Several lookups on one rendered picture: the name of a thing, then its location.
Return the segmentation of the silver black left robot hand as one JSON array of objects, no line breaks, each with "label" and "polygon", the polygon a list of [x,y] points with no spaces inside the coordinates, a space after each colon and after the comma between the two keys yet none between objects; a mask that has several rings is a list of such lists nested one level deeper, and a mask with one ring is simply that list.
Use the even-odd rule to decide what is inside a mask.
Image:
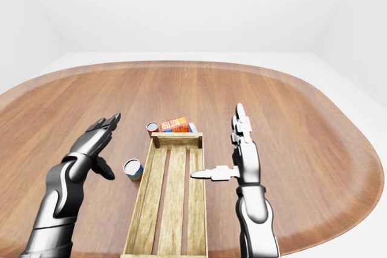
[{"label": "silver black left robot hand", "polygon": [[112,132],[117,128],[120,117],[121,113],[117,113],[111,118],[99,119],[76,140],[70,149],[71,155],[80,153],[90,159],[90,169],[108,180],[114,180],[115,175],[107,162],[99,156],[99,153],[110,142]]}]

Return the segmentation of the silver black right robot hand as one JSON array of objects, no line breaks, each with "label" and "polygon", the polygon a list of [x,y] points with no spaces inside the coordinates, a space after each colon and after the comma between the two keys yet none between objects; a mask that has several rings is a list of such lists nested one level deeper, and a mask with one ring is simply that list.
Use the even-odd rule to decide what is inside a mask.
[{"label": "silver black right robot hand", "polygon": [[250,134],[252,126],[244,107],[238,103],[231,121],[231,141],[235,146],[233,167],[216,166],[213,169],[198,170],[190,174],[193,179],[228,181],[237,178],[239,184],[259,184],[261,182],[259,155]]}]

